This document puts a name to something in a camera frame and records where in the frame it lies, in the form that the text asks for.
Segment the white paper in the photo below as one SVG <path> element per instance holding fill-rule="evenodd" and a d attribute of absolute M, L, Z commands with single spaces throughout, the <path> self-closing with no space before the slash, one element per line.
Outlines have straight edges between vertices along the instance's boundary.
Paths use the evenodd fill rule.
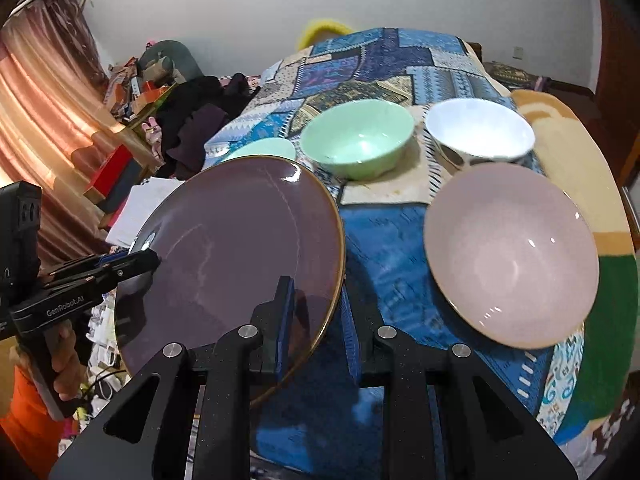
<path fill-rule="evenodd" d="M 107 234 L 107 243 L 131 247 L 151 213 L 183 183 L 181 180 L 152 176 L 139 186 L 132 187 L 120 216 Z"/>

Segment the pink bowl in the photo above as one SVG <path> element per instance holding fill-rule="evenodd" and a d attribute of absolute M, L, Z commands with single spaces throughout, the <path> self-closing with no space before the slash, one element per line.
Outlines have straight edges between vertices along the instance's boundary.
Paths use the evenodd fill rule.
<path fill-rule="evenodd" d="M 588 225 L 561 189 L 521 166 L 456 174 L 427 211 L 424 240 L 449 303 L 499 343 L 554 345 L 593 306 L 599 266 Z"/>

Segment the orange sleeve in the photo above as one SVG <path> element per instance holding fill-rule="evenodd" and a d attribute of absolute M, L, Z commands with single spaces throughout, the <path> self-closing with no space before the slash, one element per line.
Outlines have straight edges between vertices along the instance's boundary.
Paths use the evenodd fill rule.
<path fill-rule="evenodd" d="M 50 418 L 36 387 L 20 368 L 15 367 L 14 376 L 14 396 L 9 413 L 0 418 L 0 426 L 27 466 L 46 480 L 58 459 L 64 422 Z"/>

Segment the clutter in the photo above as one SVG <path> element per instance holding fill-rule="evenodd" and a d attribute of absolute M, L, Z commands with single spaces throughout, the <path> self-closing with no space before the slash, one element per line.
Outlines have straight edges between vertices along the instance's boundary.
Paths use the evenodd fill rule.
<path fill-rule="evenodd" d="M 249 85 L 249 90 L 254 91 L 256 89 L 259 89 L 258 87 L 260 86 L 260 76 L 258 76 L 258 75 L 248 75 L 248 76 L 245 76 L 245 77 L 246 77 L 246 82 Z M 231 80 L 233 79 L 233 76 L 231 76 L 231 75 L 223 75 L 223 76 L 220 76 L 219 79 L 220 79 L 220 86 L 222 86 L 222 88 L 224 88 L 229 83 L 231 83 Z"/>
<path fill-rule="evenodd" d="M 198 173 L 205 159 L 204 143 L 238 117 L 258 90 L 259 87 L 252 91 L 241 73 L 235 74 L 224 88 L 214 76 L 198 77 L 175 87 L 156 113 L 162 128 L 161 153 L 165 161 L 156 176 L 171 176 L 178 171 L 178 162 L 180 178 Z M 205 105 L 213 107 L 200 111 Z M 178 161 L 169 150 L 181 143 L 183 147 L 172 152 L 180 158 Z"/>
<path fill-rule="evenodd" d="M 131 186 L 142 181 L 148 171 L 133 158 L 126 146 L 120 145 L 96 171 L 84 196 L 105 213 L 115 213 Z"/>
<path fill-rule="evenodd" d="M 160 98 L 160 96 L 164 94 L 168 89 L 168 86 L 163 86 L 154 90 L 147 90 L 140 94 L 140 97 L 138 97 L 131 104 L 133 113 L 139 115 L 140 112 L 145 108 L 145 106 L 156 102 Z"/>
<path fill-rule="evenodd" d="M 144 67 L 142 79 L 145 83 L 159 84 L 163 79 L 170 78 L 173 70 L 174 62 L 171 58 L 164 56 L 157 61 L 151 61 L 148 66 Z"/>
<path fill-rule="evenodd" d="M 124 208 L 124 202 L 120 204 L 120 207 L 116 209 L 115 212 L 105 213 L 100 219 L 100 221 L 98 222 L 98 229 L 104 229 L 105 231 L 110 230 L 113 227 L 113 225 L 116 223 L 116 220 L 118 219 L 118 216 L 122 212 L 123 208 Z"/>
<path fill-rule="evenodd" d="M 105 400 L 111 400 L 113 394 L 122 389 L 122 382 L 116 376 L 117 370 L 112 368 L 91 367 L 87 372 L 89 375 L 89 388 L 87 390 L 89 391 L 93 388 L 94 391 L 100 392 L 101 397 Z"/>
<path fill-rule="evenodd" d="M 143 92 L 148 92 L 149 90 L 155 90 L 156 88 L 158 87 L 152 81 L 145 81 L 142 83 Z"/>
<path fill-rule="evenodd" d="M 115 335 L 115 299 L 113 294 L 105 294 L 104 301 L 91 310 L 86 338 L 94 343 L 89 366 L 114 366 L 117 361 L 118 345 Z"/>
<path fill-rule="evenodd" d="M 164 164 L 164 158 L 162 158 L 162 128 L 158 126 L 158 122 L 155 117 L 149 117 L 148 123 L 142 123 L 142 130 L 145 133 L 146 142 L 151 146 L 151 152 L 154 154 L 154 158 L 160 163 Z"/>
<path fill-rule="evenodd" d="M 134 98 L 139 98 L 140 94 L 142 94 L 142 78 L 140 77 L 132 77 L 131 78 L 131 93 Z"/>
<path fill-rule="evenodd" d="M 509 90 L 535 90 L 536 92 L 546 92 L 551 83 L 550 77 L 530 74 L 521 68 L 488 61 L 483 63 L 484 69 L 496 81 L 505 85 Z"/>
<path fill-rule="evenodd" d="M 179 180 L 151 177 L 140 186 L 132 187 L 124 208 L 107 235 L 107 243 L 131 247 L 146 219 L 180 184 Z"/>
<path fill-rule="evenodd" d="M 125 115 L 129 103 L 129 81 L 138 72 L 136 61 L 137 59 L 132 57 L 122 66 L 111 67 L 111 77 L 103 103 L 115 118 Z"/>
<path fill-rule="evenodd" d="M 144 70 L 165 57 L 171 61 L 170 76 L 178 84 L 204 75 L 189 49 L 179 41 L 174 40 L 163 40 L 151 45 L 148 44 L 144 54 L 140 57 L 139 65 Z M 162 66 L 167 68 L 167 62 L 164 61 Z"/>

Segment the curtain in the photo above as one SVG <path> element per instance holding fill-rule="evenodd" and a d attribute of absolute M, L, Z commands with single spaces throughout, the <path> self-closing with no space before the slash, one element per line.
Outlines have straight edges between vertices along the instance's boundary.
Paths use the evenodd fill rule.
<path fill-rule="evenodd" d="M 37 0 L 0 31 L 0 186 L 42 188 L 43 266 L 106 250 L 102 212 L 82 194 L 118 145 L 153 163 L 102 104 L 105 76 L 77 6 Z"/>

